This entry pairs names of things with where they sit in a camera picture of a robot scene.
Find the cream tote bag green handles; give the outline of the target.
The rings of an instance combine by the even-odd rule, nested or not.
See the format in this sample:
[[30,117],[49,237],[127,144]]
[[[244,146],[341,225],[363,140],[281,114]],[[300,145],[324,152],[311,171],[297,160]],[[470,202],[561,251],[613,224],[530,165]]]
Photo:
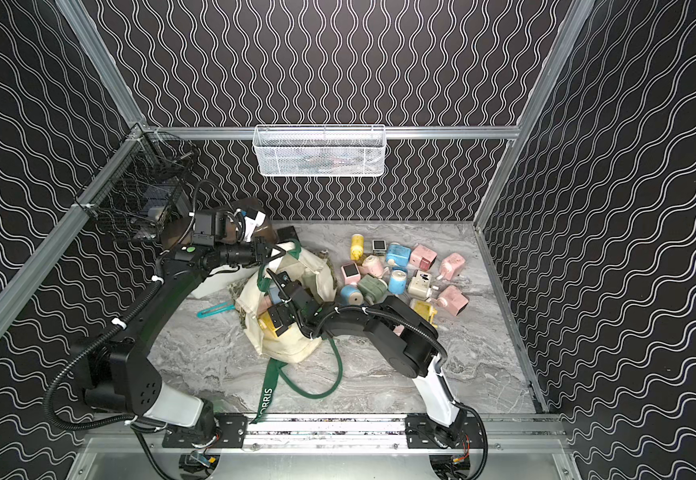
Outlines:
[[285,372],[290,364],[308,358],[322,340],[312,339],[300,330],[302,314],[293,312],[293,305],[285,302],[282,285],[276,283],[271,273],[285,281],[303,281],[307,289],[313,287],[312,297],[317,301],[332,301],[336,295],[336,282],[331,264],[301,246],[296,239],[287,239],[273,250],[267,264],[255,267],[236,299],[245,334],[256,352],[269,358],[260,394],[256,423],[264,420],[272,405],[279,381],[284,381],[295,393],[320,400],[332,395],[340,386],[344,367],[342,357],[334,342],[331,348],[337,360],[338,373],[333,385],[322,393],[311,393],[298,386]]

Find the blue round dial sharpener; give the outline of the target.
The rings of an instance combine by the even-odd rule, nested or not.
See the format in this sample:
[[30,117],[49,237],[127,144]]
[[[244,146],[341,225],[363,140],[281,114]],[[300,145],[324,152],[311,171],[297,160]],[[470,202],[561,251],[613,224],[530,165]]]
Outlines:
[[356,285],[345,285],[340,290],[340,299],[344,305],[363,305],[365,302],[364,294]]

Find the green grey sharpener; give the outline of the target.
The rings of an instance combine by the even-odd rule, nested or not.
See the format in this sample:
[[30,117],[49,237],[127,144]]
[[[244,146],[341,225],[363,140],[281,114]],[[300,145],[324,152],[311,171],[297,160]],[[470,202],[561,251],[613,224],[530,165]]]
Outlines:
[[357,283],[357,288],[368,305],[382,302],[388,294],[387,283],[371,274],[363,276]]

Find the gold square pencil sharpener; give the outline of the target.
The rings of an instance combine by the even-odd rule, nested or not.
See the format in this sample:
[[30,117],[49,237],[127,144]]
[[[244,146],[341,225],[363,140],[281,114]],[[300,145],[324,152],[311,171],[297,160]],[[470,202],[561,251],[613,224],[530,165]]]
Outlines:
[[372,254],[375,256],[385,256],[387,252],[387,242],[382,239],[372,240]]

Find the light blue round sharpener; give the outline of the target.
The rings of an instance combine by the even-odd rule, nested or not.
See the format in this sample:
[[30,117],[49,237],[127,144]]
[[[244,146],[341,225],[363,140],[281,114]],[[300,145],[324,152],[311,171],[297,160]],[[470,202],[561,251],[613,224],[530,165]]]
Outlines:
[[394,295],[402,295],[407,288],[407,272],[404,270],[393,270],[388,281],[388,291]]

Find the blue pencil sharpener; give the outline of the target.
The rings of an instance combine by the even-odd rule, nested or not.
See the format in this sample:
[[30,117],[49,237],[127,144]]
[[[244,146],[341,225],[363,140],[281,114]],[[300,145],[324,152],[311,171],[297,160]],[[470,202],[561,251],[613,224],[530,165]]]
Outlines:
[[412,250],[398,243],[391,243],[385,254],[386,264],[393,268],[406,269],[409,265]]

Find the cream panda pencil sharpener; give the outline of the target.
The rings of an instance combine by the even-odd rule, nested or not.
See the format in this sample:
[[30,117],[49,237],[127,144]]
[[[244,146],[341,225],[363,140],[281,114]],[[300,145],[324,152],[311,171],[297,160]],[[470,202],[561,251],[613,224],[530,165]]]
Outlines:
[[412,298],[428,301],[438,289],[439,287],[432,283],[430,273],[417,271],[408,283],[407,293]]

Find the pink box pencil sharpener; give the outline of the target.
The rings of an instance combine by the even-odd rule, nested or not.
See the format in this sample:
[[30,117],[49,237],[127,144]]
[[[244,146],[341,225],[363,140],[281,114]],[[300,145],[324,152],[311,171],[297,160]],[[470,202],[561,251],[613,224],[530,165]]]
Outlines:
[[438,253],[436,251],[423,244],[418,244],[410,253],[408,265],[414,269],[427,272],[435,264],[437,258]]

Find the pink rounded pencil sharpener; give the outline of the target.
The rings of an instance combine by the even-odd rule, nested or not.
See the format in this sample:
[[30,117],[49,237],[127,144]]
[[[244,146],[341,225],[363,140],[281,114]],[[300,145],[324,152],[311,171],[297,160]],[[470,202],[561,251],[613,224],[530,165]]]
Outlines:
[[452,253],[441,262],[438,280],[451,281],[460,275],[466,265],[466,259],[460,253]]

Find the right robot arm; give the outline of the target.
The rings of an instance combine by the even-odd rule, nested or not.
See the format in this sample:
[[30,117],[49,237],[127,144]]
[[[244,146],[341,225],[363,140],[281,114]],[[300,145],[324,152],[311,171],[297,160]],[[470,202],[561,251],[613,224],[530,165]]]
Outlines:
[[364,337],[401,375],[411,379],[425,405],[425,423],[417,434],[439,448],[487,445],[484,422],[475,409],[452,392],[443,366],[448,353],[439,334],[401,299],[389,296],[370,305],[318,302],[298,281],[270,272],[280,290],[284,318],[309,339]]

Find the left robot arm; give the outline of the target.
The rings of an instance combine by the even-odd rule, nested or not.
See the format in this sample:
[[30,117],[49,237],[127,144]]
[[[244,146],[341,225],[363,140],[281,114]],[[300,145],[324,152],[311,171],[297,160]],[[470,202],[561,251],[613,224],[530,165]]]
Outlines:
[[[74,345],[69,363],[49,384],[43,413],[63,431],[102,428],[117,422],[160,422],[206,443],[218,431],[211,401],[169,386],[149,355],[183,302],[207,279],[263,267],[280,253],[268,209],[255,197],[214,209],[191,207],[170,225],[154,274],[134,303],[97,337]],[[108,417],[72,422],[60,417],[55,396],[72,379],[85,404]]]

